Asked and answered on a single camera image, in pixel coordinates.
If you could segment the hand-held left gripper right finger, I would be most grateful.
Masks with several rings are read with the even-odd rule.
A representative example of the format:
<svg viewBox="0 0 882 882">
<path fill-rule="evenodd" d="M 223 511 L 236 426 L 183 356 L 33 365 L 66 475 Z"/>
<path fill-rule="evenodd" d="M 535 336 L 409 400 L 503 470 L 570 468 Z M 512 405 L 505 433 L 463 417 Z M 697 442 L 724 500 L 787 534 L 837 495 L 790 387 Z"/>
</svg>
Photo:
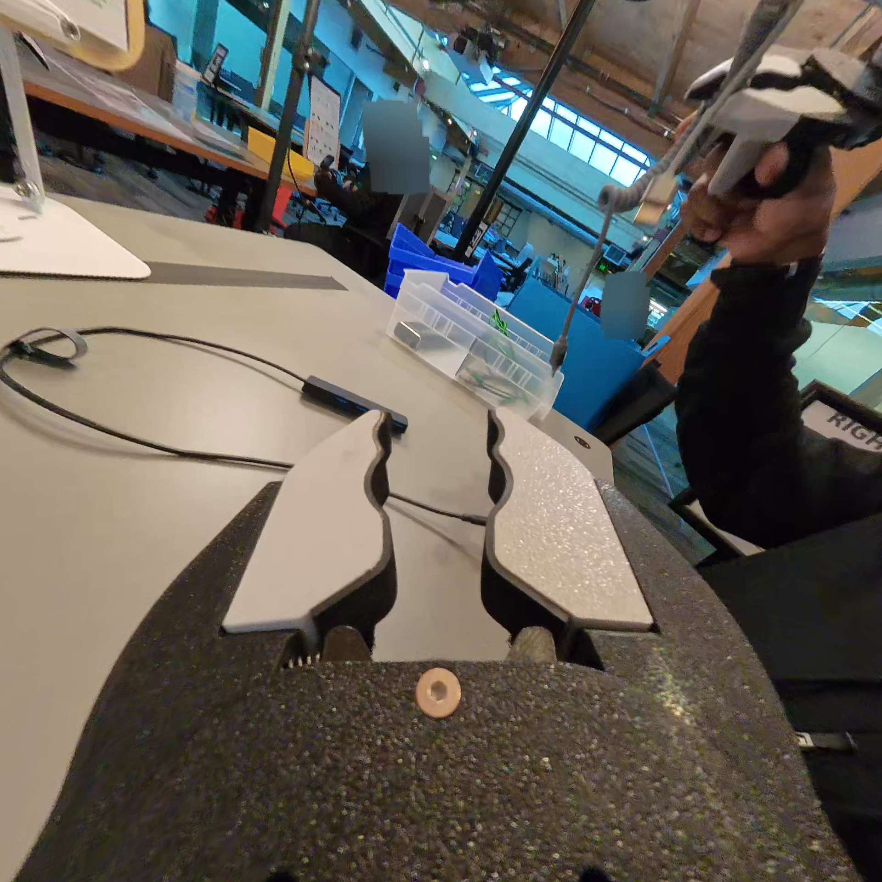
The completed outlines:
<svg viewBox="0 0 882 882">
<path fill-rule="evenodd" d="M 655 624 L 594 475 L 510 408 L 488 413 L 481 602 L 512 637 L 541 627 L 648 633 Z"/>
</svg>

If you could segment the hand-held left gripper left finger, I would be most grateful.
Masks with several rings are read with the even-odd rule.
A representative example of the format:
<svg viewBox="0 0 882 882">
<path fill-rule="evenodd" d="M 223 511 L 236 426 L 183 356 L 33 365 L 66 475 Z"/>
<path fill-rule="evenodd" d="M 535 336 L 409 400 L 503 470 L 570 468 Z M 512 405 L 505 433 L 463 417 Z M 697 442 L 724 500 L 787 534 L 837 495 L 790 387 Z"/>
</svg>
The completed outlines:
<svg viewBox="0 0 882 882">
<path fill-rule="evenodd" d="M 370 410 L 313 447 L 281 482 L 222 621 L 225 633 L 299 632 L 322 645 L 337 626 L 373 643 L 397 576 L 387 461 L 391 414 Z"/>
</svg>

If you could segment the clear plastic bin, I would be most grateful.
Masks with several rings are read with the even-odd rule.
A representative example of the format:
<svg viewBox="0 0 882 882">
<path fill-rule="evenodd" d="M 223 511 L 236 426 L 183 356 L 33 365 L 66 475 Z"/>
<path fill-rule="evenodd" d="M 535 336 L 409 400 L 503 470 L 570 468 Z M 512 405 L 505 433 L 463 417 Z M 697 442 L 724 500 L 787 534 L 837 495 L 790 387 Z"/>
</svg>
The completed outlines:
<svg viewBox="0 0 882 882">
<path fill-rule="evenodd" d="M 406 270 L 385 331 L 489 407 L 527 421 L 550 414 L 564 380 L 550 367 L 549 339 L 440 272 Z"/>
</svg>

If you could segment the person's right forearm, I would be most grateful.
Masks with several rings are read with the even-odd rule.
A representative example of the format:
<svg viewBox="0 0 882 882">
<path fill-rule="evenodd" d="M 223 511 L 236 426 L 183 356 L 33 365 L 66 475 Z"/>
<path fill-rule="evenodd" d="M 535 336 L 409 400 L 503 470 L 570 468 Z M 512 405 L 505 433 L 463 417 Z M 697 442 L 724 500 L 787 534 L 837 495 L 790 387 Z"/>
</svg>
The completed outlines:
<svg viewBox="0 0 882 882">
<path fill-rule="evenodd" d="M 715 526 L 775 548 L 880 521 L 880 453 L 803 424 L 795 353 L 820 259 L 733 263 L 712 274 L 718 297 L 694 335 L 678 383 L 678 447 Z"/>
</svg>

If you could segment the grey desk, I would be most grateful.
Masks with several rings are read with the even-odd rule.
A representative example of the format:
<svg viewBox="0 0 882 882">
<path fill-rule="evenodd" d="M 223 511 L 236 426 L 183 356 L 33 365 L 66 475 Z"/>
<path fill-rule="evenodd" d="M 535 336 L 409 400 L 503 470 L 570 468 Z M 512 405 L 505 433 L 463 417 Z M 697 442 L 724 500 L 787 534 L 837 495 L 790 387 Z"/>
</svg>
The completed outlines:
<svg viewBox="0 0 882 882">
<path fill-rule="evenodd" d="M 485 514 L 491 463 L 482 401 L 384 334 L 391 301 L 321 252 L 217 227 L 80 204 L 147 261 L 290 271 L 293 289 L 101 281 L 2 281 L 2 338 L 38 325 L 126 325 L 210 338 L 326 373 L 409 428 L 392 442 L 391 490 Z M 75 369 L 10 372 L 57 406 L 154 443 L 303 465 L 347 419 L 302 401 L 293 379 L 195 343 L 99 335 Z M 392 500 L 398 597 L 381 660 L 284 667 L 288 634 L 221 633 L 240 565 L 284 470 L 197 463 L 99 436 L 2 391 L 2 880 L 574 880 L 616 877 L 599 810 L 552 793 L 549 742 L 479 765 L 506 729 L 482 690 L 523 674 L 481 606 L 482 531 Z M 111 668 L 183 574 L 182 610 L 114 677 L 85 790 L 120 832 L 74 823 L 60 857 L 31 840 L 55 821 L 75 744 Z M 413 690 L 442 657 L 459 710 L 431 720 Z"/>
</svg>

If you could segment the person's right hand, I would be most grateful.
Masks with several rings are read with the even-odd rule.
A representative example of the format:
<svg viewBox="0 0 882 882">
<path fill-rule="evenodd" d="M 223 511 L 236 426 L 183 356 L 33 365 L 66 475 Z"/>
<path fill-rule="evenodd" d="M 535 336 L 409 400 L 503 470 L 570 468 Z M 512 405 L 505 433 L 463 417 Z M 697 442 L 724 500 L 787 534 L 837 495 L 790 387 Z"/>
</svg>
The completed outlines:
<svg viewBox="0 0 882 882">
<path fill-rule="evenodd" d="M 786 266 L 823 255 L 832 224 L 836 185 L 832 153 L 815 154 L 804 180 L 782 198 L 762 200 L 729 192 L 709 193 L 709 183 L 727 152 L 707 154 L 681 209 L 681 223 L 697 241 L 712 243 L 740 266 Z"/>
</svg>

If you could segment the black fabric flap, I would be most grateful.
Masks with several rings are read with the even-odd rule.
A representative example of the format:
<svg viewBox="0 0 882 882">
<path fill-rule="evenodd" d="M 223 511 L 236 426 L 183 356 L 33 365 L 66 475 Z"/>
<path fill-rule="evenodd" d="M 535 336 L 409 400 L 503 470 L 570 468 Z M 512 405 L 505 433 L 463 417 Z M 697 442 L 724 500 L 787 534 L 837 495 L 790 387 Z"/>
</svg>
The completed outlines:
<svg viewBox="0 0 882 882">
<path fill-rule="evenodd" d="M 648 424 L 671 405 L 677 386 L 662 374 L 657 358 L 645 362 L 612 398 L 590 434 L 612 447 L 635 429 Z"/>
</svg>

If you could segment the blue corrugated plastic box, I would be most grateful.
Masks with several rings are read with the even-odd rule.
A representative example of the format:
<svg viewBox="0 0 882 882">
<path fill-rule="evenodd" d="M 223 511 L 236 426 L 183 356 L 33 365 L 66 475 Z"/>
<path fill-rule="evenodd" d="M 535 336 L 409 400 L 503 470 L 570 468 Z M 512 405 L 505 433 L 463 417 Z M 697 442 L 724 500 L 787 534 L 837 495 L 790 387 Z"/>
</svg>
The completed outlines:
<svg viewBox="0 0 882 882">
<path fill-rule="evenodd" d="M 514 294 L 508 311 L 554 342 L 560 334 L 570 301 L 542 281 L 528 278 Z M 600 319 L 578 307 L 568 334 L 564 380 L 554 408 L 573 423 L 594 430 L 612 399 L 633 379 L 645 362 L 632 340 L 608 339 Z"/>
</svg>

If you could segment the black stand pole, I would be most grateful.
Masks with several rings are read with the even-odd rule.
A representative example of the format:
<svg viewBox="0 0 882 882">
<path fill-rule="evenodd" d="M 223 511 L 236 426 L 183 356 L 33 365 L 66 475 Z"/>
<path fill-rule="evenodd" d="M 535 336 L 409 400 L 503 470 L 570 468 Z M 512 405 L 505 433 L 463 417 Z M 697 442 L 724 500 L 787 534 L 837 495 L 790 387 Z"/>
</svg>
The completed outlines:
<svg viewBox="0 0 882 882">
<path fill-rule="evenodd" d="M 527 133 L 530 131 L 536 114 L 543 108 L 543 102 L 548 96 L 549 89 L 569 59 L 571 50 L 583 27 L 585 27 L 595 4 L 595 1 L 579 1 L 569 17 L 564 31 L 543 68 L 538 83 L 533 87 L 532 94 L 527 100 L 521 117 L 516 122 L 510 138 L 508 138 L 502 149 L 489 181 L 483 188 L 481 198 L 469 216 L 469 220 L 458 239 L 454 250 L 454 257 L 457 260 L 466 259 L 473 252 L 474 248 L 477 247 L 477 243 L 480 240 L 478 236 L 480 233 L 479 227 L 484 222 L 506 173 L 520 150 Z"/>
<path fill-rule="evenodd" d="M 292 52 L 291 72 L 288 80 L 285 101 L 282 108 L 280 127 L 275 138 L 268 178 L 261 200 L 254 231 L 266 234 L 269 231 L 272 212 L 280 188 L 282 174 L 288 165 L 291 148 L 294 118 L 300 101 L 304 80 L 311 72 L 313 37 L 320 7 L 319 1 L 308 1 L 305 5 L 303 27 Z"/>
</svg>

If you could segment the person's black jacket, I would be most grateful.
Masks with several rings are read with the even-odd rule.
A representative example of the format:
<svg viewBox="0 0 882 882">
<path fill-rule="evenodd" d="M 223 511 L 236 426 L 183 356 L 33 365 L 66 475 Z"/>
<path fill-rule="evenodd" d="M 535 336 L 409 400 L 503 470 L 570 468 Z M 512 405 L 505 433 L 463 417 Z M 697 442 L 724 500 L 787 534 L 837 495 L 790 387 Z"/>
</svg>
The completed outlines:
<svg viewBox="0 0 882 882">
<path fill-rule="evenodd" d="M 880 880 L 880 516 L 699 571 L 766 669 L 833 831 Z"/>
</svg>

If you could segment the yellow bin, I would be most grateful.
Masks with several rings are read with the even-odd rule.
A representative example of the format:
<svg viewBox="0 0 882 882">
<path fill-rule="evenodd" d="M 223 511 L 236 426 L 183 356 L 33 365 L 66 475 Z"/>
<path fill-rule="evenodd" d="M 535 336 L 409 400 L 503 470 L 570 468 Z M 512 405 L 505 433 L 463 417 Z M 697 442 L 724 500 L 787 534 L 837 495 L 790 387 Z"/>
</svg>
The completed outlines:
<svg viewBox="0 0 882 882">
<path fill-rule="evenodd" d="M 271 160 L 276 148 L 275 138 L 264 134 L 262 131 L 248 127 L 246 142 L 248 150 L 267 165 Z M 308 197 L 316 197 L 317 190 L 314 181 L 315 166 L 302 154 L 290 149 L 288 158 L 283 161 L 281 170 L 280 187 L 289 193 L 300 192 Z"/>
</svg>

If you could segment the white printed board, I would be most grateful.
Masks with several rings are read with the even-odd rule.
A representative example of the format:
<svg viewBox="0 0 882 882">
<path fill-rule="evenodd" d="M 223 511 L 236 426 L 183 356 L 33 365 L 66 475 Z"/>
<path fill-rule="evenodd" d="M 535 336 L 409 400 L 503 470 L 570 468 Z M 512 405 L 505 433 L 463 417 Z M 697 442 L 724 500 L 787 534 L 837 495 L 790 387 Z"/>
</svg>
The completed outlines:
<svg viewBox="0 0 882 882">
<path fill-rule="evenodd" d="M 339 166 L 340 96 L 321 78 L 310 77 L 310 115 L 304 127 L 303 154 L 315 167 Z"/>
</svg>

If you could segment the wooden workbench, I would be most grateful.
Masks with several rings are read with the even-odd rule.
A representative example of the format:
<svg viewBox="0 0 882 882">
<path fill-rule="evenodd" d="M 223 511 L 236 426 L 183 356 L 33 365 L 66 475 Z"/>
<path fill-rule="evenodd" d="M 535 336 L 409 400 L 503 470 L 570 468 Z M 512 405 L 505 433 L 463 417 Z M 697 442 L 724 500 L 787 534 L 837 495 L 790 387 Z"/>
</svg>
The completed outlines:
<svg viewBox="0 0 882 882">
<path fill-rule="evenodd" d="M 231 132 L 50 47 L 16 40 L 34 126 L 48 137 L 244 192 L 260 202 L 269 161 Z"/>
</svg>

